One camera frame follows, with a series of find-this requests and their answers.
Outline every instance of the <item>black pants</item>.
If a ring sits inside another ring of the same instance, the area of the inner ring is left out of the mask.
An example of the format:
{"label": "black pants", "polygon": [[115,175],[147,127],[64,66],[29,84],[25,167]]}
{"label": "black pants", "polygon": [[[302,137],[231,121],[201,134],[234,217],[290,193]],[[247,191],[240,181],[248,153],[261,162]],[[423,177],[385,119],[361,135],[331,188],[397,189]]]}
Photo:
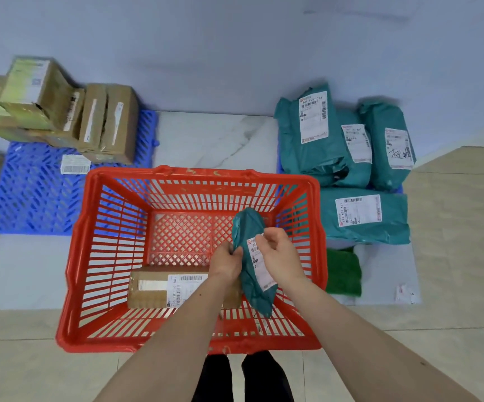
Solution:
{"label": "black pants", "polygon": [[[246,401],[294,401],[285,371],[269,351],[245,356],[242,371]],[[233,401],[232,372],[226,355],[209,355],[205,359],[192,402],[209,401]]]}

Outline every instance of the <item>barcode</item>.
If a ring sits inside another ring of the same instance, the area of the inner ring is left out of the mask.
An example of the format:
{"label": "barcode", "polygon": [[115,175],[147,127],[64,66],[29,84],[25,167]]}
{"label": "barcode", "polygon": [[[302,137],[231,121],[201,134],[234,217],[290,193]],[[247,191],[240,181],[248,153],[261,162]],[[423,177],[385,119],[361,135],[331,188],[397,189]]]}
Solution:
{"label": "barcode", "polygon": [[181,281],[202,281],[203,277],[201,275],[183,275],[180,277]]}
{"label": "barcode", "polygon": [[89,166],[64,166],[62,174],[86,174],[89,172]]}

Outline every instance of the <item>gray floor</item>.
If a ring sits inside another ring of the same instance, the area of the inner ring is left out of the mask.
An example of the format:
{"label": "gray floor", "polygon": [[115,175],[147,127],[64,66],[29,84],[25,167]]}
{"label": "gray floor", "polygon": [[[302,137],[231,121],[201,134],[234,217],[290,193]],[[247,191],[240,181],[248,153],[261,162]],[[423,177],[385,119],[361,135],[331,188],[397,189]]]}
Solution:
{"label": "gray floor", "polygon": [[[484,148],[461,148],[405,185],[422,305],[354,307],[484,400]],[[0,311],[0,401],[89,401],[128,358],[67,354],[59,311]],[[325,353],[277,351],[296,401],[352,400]],[[243,355],[231,355],[235,400]]]}

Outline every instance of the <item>stack of cardboard boxes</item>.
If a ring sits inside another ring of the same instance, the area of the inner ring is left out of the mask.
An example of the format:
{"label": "stack of cardboard boxes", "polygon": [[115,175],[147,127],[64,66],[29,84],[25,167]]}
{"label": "stack of cardboard boxes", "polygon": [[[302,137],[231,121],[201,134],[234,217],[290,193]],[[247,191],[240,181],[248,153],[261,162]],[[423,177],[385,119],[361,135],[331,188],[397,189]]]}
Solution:
{"label": "stack of cardboard boxes", "polygon": [[74,88],[58,64],[16,58],[0,76],[0,137],[76,148],[92,162],[131,164],[139,104],[130,86]]}

